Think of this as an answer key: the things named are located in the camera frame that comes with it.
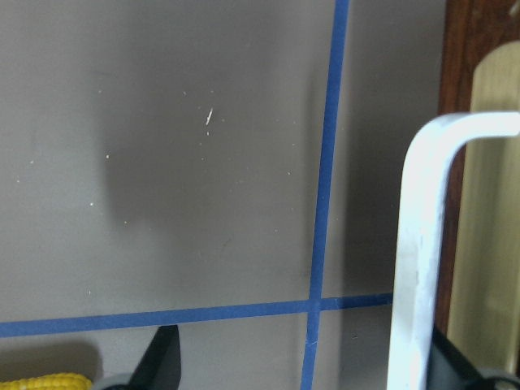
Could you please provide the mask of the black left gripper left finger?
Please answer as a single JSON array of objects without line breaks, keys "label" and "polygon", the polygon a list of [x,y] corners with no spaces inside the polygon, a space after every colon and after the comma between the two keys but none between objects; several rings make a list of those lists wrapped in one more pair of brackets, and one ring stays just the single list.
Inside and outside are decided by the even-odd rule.
[{"label": "black left gripper left finger", "polygon": [[180,386],[180,334],[161,326],[123,389],[176,390]]}]

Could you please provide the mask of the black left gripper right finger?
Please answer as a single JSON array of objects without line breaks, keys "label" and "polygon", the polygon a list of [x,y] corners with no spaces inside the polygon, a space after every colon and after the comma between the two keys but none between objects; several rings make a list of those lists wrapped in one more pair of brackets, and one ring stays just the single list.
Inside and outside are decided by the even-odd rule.
[{"label": "black left gripper right finger", "polygon": [[427,366],[427,390],[493,389],[485,379],[446,338],[433,328]]}]

